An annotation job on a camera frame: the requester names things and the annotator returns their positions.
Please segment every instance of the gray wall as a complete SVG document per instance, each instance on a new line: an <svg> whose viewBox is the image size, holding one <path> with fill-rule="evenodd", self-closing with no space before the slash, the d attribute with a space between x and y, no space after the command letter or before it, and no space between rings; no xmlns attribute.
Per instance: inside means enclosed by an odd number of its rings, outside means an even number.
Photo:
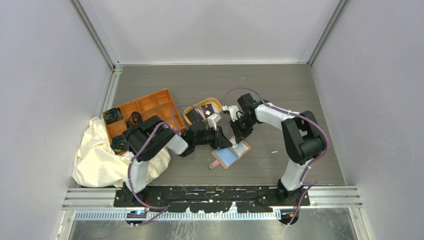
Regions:
<svg viewBox="0 0 424 240"><path fill-rule="evenodd" d="M339 0L81 0L121 64L307 62Z"/></svg>
<svg viewBox="0 0 424 240"><path fill-rule="evenodd" d="M67 0L0 2L1 239L53 239L110 75Z"/></svg>
<svg viewBox="0 0 424 240"><path fill-rule="evenodd" d="M350 1L313 73L375 239L423 239L424 3Z"/></svg>

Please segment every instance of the orange compartment tray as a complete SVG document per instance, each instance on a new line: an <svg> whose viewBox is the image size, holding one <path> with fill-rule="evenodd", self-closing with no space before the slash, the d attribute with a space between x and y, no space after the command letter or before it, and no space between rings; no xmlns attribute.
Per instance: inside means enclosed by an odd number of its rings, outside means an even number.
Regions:
<svg viewBox="0 0 424 240"><path fill-rule="evenodd" d="M175 106L176 105L170 91L168 88L165 88L147 96L143 96L114 107L120 110L123 119L115 121L111 124L107 124L105 121L109 141L111 141L113 137L121 135L125 130L127 130L126 121L130 118L133 112L140 113L143 121L153 117L154 115L157 115L160 119L162 119L162 121L169 124L173 129L177 130L172 119L172 109ZM178 127L182 132L184 132L186 125L184 124L183 118L177 110L174 111L174 117Z"/></svg>

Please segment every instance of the cream cloth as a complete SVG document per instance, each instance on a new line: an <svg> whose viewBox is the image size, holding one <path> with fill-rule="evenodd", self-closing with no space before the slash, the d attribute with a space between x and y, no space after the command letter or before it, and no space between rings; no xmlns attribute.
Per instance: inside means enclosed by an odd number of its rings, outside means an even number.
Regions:
<svg viewBox="0 0 424 240"><path fill-rule="evenodd" d="M167 169L170 160L167 148L162 148L149 162L146 183L159 177ZM115 155L112 150L105 121L94 117L90 120L76 153L72 177L79 185L85 187L122 187L122 183L127 179L129 163L128 152Z"/></svg>

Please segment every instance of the black mounting plate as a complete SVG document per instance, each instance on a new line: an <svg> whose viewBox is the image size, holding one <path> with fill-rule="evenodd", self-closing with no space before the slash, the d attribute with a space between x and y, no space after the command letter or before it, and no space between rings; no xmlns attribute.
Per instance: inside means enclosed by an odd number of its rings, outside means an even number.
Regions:
<svg viewBox="0 0 424 240"><path fill-rule="evenodd" d="M151 206L168 206L170 213L185 213L190 207L192 213L227 212L233 202L238 213L272 212L271 207L295 206L297 202L281 202L276 194L277 186L147 186L137 196ZM309 196L301 206L309 206ZM116 208L143 207L124 186L116 189Z"/></svg>

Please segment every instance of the gray metal floor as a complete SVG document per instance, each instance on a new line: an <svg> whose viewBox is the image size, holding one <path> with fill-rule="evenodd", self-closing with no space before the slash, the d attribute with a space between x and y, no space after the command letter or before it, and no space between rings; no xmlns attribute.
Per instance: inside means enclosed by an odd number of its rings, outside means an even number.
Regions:
<svg viewBox="0 0 424 240"><path fill-rule="evenodd" d="M264 99L284 109L315 114L319 125L328 133L327 123L315 88L310 67L305 64L256 65L145 65L124 66L113 105L121 105L152 92L168 88L177 105L196 104L214 97L224 105L224 95L232 88L257 90ZM237 105L237 98L247 93L235 90L227 105ZM220 125L227 137L232 136L230 118L222 116ZM208 145L182 158L171 153L168 169L152 185L276 185L283 175L289 157L283 135L270 125L254 127L246 142L252 149L227 170L221 166L209 169L215 158ZM314 163L307 182L344 184L333 146L327 155Z"/></svg>
<svg viewBox="0 0 424 240"><path fill-rule="evenodd" d="M303 209L288 228L277 220L155 221L130 228L123 221L74 221L70 240L356 240L347 208Z"/></svg>

